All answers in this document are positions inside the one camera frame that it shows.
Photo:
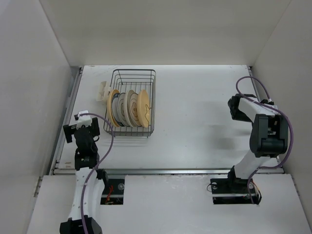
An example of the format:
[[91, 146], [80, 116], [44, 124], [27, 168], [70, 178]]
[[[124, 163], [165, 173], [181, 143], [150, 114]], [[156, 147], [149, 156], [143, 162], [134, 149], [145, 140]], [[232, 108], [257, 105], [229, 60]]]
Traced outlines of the yellow shallow plate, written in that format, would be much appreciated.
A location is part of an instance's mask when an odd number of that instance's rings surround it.
[[150, 102], [146, 90], [141, 90], [137, 97], [137, 115], [142, 127], [147, 128], [150, 124]]

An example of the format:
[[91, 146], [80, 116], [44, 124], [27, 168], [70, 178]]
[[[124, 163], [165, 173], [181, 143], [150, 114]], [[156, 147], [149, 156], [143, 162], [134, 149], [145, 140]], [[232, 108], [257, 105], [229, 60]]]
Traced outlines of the white plate flower emblem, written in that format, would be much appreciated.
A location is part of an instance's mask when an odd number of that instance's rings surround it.
[[133, 94], [131, 94], [130, 102], [129, 102], [129, 111], [130, 111], [131, 118], [133, 122], [135, 123], [135, 125], [137, 127], [140, 127], [141, 124], [139, 122], [138, 114], [137, 114], [137, 98], [138, 98], [137, 93], [134, 92]]

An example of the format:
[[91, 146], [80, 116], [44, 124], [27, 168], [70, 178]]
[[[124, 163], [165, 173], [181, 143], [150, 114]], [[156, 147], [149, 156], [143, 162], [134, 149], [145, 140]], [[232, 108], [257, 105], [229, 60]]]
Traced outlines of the cream deep plate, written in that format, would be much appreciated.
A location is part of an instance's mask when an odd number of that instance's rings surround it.
[[128, 90], [125, 93], [125, 97], [124, 97], [124, 115], [125, 115], [125, 119], [127, 121], [127, 123], [129, 124], [130, 127], [136, 127], [135, 123], [133, 122], [131, 115], [130, 115], [130, 111], [129, 111], [129, 102], [130, 102], [130, 96], [131, 94], [133, 94], [134, 91], [133, 90]]

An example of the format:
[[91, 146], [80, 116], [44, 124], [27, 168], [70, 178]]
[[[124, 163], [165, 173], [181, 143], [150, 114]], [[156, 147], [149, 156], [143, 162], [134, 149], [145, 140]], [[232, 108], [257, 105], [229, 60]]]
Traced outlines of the yellow deep plate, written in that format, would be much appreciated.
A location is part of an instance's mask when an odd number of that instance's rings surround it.
[[114, 116], [113, 116], [113, 112], [112, 112], [112, 100], [113, 100], [113, 95], [114, 94], [119, 94], [119, 91], [117, 89], [113, 89], [109, 95], [108, 95], [108, 99], [107, 99], [107, 114], [108, 114], [108, 118], [110, 123], [115, 126], [115, 127], [120, 127], [120, 125], [117, 123], [117, 121], [115, 120]]

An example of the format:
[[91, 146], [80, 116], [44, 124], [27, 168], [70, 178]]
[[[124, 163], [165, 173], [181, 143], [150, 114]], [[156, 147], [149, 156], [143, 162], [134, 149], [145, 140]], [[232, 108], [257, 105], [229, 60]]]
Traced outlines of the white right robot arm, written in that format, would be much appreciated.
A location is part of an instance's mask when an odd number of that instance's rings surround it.
[[284, 116], [276, 111], [271, 100], [264, 99], [260, 105], [254, 95], [240, 94], [228, 101], [233, 120], [250, 122], [252, 131], [249, 151], [243, 159], [233, 166], [226, 179], [226, 187], [237, 192], [247, 185], [249, 176], [271, 158], [286, 152], [288, 147], [288, 124]]

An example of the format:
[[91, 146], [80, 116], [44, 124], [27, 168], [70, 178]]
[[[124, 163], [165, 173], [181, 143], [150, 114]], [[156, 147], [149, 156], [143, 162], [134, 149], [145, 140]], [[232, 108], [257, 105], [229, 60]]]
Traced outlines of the white plate green lettered rim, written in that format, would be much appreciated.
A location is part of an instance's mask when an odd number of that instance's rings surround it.
[[116, 123], [120, 126], [123, 127], [123, 123], [121, 122], [119, 115], [118, 115], [118, 110], [117, 110], [117, 100], [119, 97], [120, 93], [116, 93], [113, 95], [112, 97], [112, 114], [114, 116], [114, 119], [116, 121]]

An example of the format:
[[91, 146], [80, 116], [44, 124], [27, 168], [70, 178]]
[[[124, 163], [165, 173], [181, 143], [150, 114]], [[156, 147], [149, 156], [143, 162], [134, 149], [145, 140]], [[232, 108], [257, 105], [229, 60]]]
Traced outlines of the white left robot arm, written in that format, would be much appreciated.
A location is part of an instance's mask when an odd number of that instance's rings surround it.
[[76, 186], [71, 211], [67, 221], [60, 224], [61, 234], [101, 234], [97, 222], [102, 193], [109, 188], [105, 172], [97, 168], [99, 163], [95, 137], [100, 135], [98, 119], [89, 115], [75, 116], [74, 125], [64, 125], [67, 143], [76, 141]]

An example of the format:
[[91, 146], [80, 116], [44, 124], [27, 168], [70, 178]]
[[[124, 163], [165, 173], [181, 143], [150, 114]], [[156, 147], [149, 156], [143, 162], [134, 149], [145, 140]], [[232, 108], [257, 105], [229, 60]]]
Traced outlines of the grey wire dish rack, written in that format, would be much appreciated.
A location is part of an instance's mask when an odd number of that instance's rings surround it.
[[155, 128], [156, 71], [115, 69], [105, 116], [115, 136], [150, 137]]

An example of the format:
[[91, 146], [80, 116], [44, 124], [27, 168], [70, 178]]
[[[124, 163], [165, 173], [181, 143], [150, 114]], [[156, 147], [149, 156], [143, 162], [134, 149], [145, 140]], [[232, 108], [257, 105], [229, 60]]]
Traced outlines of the white plate thin green rim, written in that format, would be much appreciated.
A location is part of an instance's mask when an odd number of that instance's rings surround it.
[[118, 112], [119, 119], [121, 123], [123, 124], [123, 126], [129, 127], [130, 125], [128, 124], [125, 118], [125, 114], [124, 114], [124, 107], [123, 107], [124, 98], [125, 98], [125, 93], [120, 93], [117, 99], [117, 112]]

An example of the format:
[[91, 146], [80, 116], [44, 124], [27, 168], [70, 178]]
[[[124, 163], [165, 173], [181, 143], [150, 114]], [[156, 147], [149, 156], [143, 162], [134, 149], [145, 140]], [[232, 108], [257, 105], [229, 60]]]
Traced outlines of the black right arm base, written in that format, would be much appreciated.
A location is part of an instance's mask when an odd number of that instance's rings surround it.
[[262, 194], [253, 181], [247, 184], [232, 183], [228, 178], [211, 178], [210, 184], [214, 205], [255, 204], [259, 205]]

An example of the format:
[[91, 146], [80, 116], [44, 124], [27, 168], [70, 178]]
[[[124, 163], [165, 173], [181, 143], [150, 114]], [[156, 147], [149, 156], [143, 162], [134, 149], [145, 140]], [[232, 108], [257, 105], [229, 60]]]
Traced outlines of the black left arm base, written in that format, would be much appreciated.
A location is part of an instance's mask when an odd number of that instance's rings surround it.
[[125, 175], [103, 172], [104, 190], [101, 205], [123, 205], [125, 191]]

